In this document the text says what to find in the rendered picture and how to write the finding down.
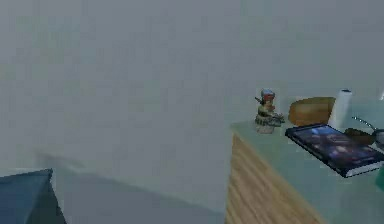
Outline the small seated figurine statue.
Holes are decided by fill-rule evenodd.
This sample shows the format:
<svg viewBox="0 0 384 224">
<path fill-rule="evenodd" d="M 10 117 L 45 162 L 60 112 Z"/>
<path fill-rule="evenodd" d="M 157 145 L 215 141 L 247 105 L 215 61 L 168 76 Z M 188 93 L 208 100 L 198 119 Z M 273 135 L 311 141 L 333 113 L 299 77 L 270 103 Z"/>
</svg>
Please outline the small seated figurine statue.
<svg viewBox="0 0 384 224">
<path fill-rule="evenodd" d="M 272 134 L 276 127 L 281 127 L 285 122 L 281 113 L 275 112 L 275 93 L 270 89 L 262 89 L 259 98 L 257 114 L 255 116 L 256 131 L 260 134 Z"/>
</svg>

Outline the wooden counter with pale top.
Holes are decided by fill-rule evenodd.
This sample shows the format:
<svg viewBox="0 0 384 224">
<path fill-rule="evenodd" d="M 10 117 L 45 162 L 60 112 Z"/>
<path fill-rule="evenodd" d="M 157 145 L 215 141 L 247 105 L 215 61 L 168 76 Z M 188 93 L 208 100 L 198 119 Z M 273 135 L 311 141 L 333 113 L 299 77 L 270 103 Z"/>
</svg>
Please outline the wooden counter with pale top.
<svg viewBox="0 0 384 224">
<path fill-rule="evenodd" d="M 377 170 L 343 178 L 284 136 L 231 125 L 225 224 L 384 224 Z"/>
</svg>

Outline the brown bread loaf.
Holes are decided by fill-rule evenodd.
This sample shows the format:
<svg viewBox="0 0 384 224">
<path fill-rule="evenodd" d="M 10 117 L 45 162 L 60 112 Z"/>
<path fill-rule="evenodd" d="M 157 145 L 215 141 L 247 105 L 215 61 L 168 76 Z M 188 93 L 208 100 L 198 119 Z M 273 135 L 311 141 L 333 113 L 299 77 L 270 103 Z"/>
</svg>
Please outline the brown bread loaf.
<svg viewBox="0 0 384 224">
<path fill-rule="evenodd" d="M 288 120 L 296 126 L 327 124 L 334 103 L 334 97 L 311 97 L 297 100 L 290 105 Z"/>
</svg>

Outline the dark blue book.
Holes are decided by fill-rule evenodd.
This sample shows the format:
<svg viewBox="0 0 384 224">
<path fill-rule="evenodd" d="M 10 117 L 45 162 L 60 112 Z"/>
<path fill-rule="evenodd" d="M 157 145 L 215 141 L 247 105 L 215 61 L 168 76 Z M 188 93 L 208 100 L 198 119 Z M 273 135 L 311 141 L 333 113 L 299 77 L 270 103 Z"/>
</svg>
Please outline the dark blue book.
<svg viewBox="0 0 384 224">
<path fill-rule="evenodd" d="M 344 178 L 380 169 L 384 153 L 327 124 L 287 128 L 285 136 Z"/>
</svg>

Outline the white paper towel roll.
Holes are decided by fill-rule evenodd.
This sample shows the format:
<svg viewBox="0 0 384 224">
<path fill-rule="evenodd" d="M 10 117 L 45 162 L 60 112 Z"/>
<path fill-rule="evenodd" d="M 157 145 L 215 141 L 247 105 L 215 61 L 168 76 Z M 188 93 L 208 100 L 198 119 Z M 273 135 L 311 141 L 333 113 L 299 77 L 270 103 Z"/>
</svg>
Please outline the white paper towel roll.
<svg viewBox="0 0 384 224">
<path fill-rule="evenodd" d="M 349 89 L 342 89 L 339 91 L 334 101 L 330 118 L 328 120 L 329 126 L 337 130 L 341 128 L 344 119 L 348 113 L 352 95 L 353 93 Z"/>
</svg>

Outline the brown potato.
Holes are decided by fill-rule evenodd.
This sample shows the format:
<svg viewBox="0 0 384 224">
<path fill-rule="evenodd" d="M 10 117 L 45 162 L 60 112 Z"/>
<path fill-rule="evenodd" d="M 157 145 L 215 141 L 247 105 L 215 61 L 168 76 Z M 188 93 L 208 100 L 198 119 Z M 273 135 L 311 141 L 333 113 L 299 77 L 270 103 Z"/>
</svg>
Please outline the brown potato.
<svg viewBox="0 0 384 224">
<path fill-rule="evenodd" d="M 344 133 L 361 144 L 371 145 L 374 143 L 374 137 L 367 132 L 354 128 L 347 128 Z"/>
</svg>

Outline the dark blue bin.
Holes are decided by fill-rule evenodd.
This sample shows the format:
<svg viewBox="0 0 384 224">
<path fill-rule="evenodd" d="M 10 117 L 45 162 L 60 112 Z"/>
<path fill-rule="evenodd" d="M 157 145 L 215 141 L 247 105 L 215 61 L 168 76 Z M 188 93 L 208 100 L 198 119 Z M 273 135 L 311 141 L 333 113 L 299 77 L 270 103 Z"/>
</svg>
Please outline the dark blue bin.
<svg viewBox="0 0 384 224">
<path fill-rule="evenodd" d="M 67 224 L 52 174 L 43 169 L 0 177 L 0 224 Z"/>
</svg>

